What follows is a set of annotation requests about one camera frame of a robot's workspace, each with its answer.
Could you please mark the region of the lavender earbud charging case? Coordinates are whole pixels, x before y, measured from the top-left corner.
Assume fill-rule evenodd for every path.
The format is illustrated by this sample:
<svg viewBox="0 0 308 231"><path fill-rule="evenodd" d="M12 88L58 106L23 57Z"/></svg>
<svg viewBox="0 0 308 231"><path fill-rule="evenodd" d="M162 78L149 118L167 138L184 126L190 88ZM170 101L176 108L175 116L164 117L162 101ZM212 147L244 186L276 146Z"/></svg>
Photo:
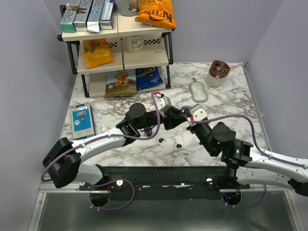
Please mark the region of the lavender earbud charging case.
<svg viewBox="0 0 308 231"><path fill-rule="evenodd" d="M181 109L180 109L180 114L181 114L183 117L185 117L185 118L191 117L191 116L192 116L191 113L190 113L190 109L191 109L191 108L192 108L191 106L187 106L187 105L181 107Z"/></svg>

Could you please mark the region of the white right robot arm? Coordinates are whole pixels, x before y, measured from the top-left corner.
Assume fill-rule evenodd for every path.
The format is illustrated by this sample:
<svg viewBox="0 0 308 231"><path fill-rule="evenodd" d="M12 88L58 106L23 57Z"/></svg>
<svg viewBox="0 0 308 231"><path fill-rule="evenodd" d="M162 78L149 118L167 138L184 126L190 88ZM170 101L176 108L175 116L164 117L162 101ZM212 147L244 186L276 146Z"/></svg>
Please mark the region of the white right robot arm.
<svg viewBox="0 0 308 231"><path fill-rule="evenodd" d="M236 138L236 132L223 122L211 128L205 121L187 125L210 156L221 156L227 173L221 177L228 189L235 185L264 184L294 190L301 196L308 194L308 161L260 149Z"/></svg>

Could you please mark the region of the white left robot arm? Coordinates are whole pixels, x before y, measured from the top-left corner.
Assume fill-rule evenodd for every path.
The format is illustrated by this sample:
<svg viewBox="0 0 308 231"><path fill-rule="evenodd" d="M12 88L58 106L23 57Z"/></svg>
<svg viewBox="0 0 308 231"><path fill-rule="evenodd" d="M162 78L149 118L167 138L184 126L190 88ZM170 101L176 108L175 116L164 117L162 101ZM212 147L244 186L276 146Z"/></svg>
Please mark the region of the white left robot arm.
<svg viewBox="0 0 308 231"><path fill-rule="evenodd" d="M59 139L42 161L45 172L56 188L83 181L96 190L102 190L107 183L107 174L99 165L85 165L86 160L141 140L140 132L143 129L160 128L160 125L164 125L166 130L173 129L186 121L183 112L183 109L174 106L148 112L142 103L134 103L124 120L105 133L75 142L68 138Z"/></svg>

